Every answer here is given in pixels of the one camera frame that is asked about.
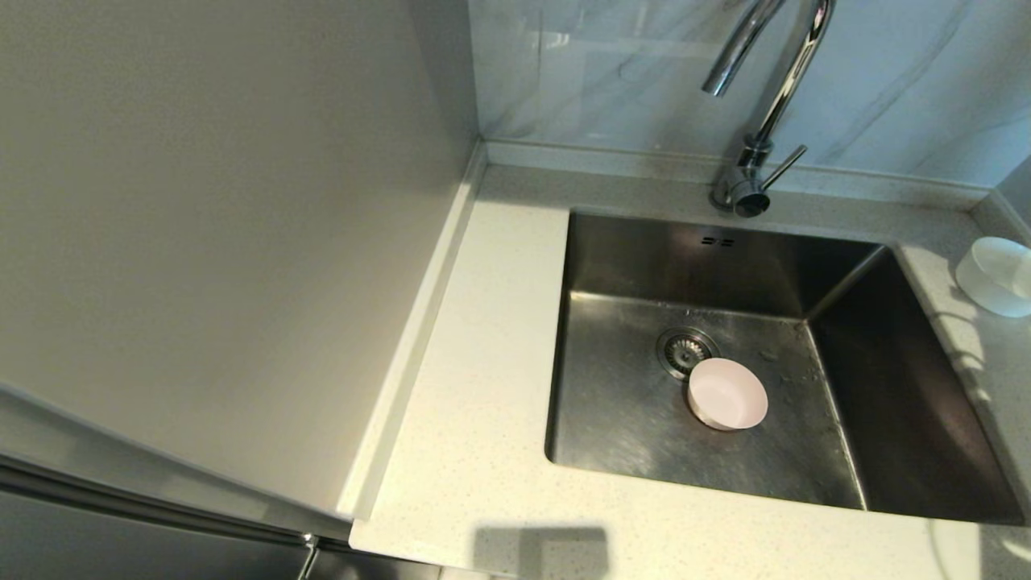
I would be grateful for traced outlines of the pink plastic bowl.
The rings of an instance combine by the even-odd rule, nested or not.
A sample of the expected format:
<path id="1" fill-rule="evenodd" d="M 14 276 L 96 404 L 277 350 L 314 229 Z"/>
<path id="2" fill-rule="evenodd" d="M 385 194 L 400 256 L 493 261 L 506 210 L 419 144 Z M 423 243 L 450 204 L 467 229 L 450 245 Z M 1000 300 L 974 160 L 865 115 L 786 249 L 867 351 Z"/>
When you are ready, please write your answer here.
<path id="1" fill-rule="evenodd" d="M 731 359 L 707 359 L 697 364 L 689 373 L 685 399 L 704 425 L 722 432 L 761 425 L 769 410 L 761 379 Z"/>

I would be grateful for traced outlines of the chrome faucet lever handle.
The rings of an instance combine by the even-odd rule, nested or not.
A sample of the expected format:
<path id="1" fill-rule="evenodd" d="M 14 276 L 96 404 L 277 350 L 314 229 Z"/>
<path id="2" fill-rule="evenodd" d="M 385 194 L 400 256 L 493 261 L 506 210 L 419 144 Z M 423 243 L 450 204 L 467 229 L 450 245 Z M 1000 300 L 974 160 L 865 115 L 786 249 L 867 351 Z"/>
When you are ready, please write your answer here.
<path id="1" fill-rule="evenodd" d="M 809 147 L 806 144 L 799 144 L 792 153 L 789 153 L 787 158 L 777 166 L 765 180 L 762 181 L 761 187 L 765 192 L 772 187 L 781 176 L 807 151 Z"/>

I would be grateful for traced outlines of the white plastic bowl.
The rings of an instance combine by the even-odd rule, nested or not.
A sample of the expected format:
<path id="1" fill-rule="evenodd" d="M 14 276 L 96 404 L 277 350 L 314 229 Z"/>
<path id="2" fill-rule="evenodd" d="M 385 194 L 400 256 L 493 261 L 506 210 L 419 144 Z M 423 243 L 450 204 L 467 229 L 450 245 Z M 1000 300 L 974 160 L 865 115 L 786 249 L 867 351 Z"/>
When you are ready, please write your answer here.
<path id="1" fill-rule="evenodd" d="M 1031 247 L 999 236 L 977 238 L 954 278 L 983 309 L 1005 318 L 1031 316 Z"/>

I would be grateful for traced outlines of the stainless steel sink basin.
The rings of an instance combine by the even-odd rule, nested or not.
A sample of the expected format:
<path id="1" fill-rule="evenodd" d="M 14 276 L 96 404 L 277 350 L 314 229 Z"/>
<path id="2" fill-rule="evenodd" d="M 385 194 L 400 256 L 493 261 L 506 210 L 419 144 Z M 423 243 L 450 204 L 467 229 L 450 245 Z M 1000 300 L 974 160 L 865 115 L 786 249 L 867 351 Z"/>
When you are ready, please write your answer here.
<path id="1" fill-rule="evenodd" d="M 722 432 L 656 359 L 709 334 L 766 387 Z M 545 453 L 718 491 L 976 524 L 1031 503 L 885 245 L 681 221 L 569 220 Z"/>

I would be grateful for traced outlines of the chrome gooseneck faucet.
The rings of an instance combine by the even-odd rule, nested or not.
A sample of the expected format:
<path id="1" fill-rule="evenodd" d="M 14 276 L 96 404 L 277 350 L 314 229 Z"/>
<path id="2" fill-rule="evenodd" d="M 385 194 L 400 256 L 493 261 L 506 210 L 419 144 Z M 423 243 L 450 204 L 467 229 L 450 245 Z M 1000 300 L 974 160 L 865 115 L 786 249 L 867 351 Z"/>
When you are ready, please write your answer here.
<path id="1" fill-rule="evenodd" d="M 769 190 L 762 190 L 764 164 L 774 143 L 772 136 L 789 103 L 794 99 L 805 77 L 814 55 L 821 47 L 838 0 L 809 0 L 810 9 L 806 29 L 801 33 L 795 56 L 789 62 L 776 92 L 769 99 L 768 110 L 755 131 L 743 136 L 743 146 L 735 162 L 728 164 L 710 189 L 710 203 L 721 212 L 752 219 L 765 213 L 771 205 Z M 733 32 L 712 65 L 703 92 L 714 97 L 725 95 L 768 23 L 780 11 L 785 0 L 752 0 L 744 14 L 738 19 Z"/>

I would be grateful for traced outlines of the tall grey cabinet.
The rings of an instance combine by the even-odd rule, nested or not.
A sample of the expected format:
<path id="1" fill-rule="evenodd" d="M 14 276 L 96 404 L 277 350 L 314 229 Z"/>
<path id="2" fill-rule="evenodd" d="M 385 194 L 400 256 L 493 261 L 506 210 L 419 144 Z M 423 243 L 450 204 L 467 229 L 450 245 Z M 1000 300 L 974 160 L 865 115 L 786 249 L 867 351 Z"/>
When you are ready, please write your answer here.
<path id="1" fill-rule="evenodd" d="M 0 465 L 345 540 L 484 167 L 468 0 L 0 0 Z"/>

